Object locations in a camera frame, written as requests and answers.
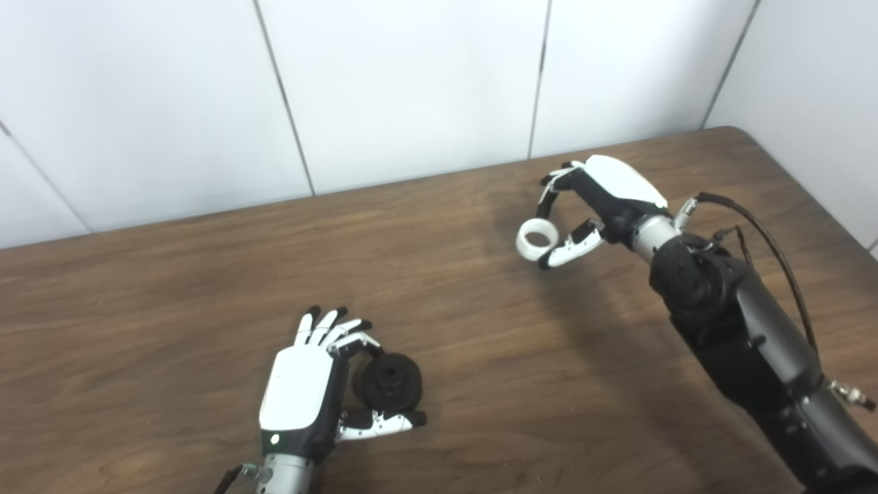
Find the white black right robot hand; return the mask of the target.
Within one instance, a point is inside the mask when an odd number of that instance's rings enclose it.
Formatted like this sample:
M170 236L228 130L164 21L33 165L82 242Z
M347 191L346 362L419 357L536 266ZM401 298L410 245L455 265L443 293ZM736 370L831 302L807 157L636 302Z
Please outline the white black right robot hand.
M584 162L571 161L546 175L537 203L536 219L542 221L551 245L539 248L536 263L544 270L586 256L602 244L623 244L646 262L656 250L680 235L672 224L665 197L627 163L593 154ZM571 231L564 241L549 221L551 206L559 194L572 191L595 213L595 217Z

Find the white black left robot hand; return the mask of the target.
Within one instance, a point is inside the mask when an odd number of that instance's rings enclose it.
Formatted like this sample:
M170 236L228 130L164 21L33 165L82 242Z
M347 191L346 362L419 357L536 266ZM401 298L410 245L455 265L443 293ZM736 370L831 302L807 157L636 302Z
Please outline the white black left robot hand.
M427 414L420 410L393 412L377 405L343 410L349 362L363 352L386 356L368 333L371 322L347 315L345 307L311 306L295 325L292 344L274 357L259 409L264 456L294 456L314 466L339 442L426 426Z

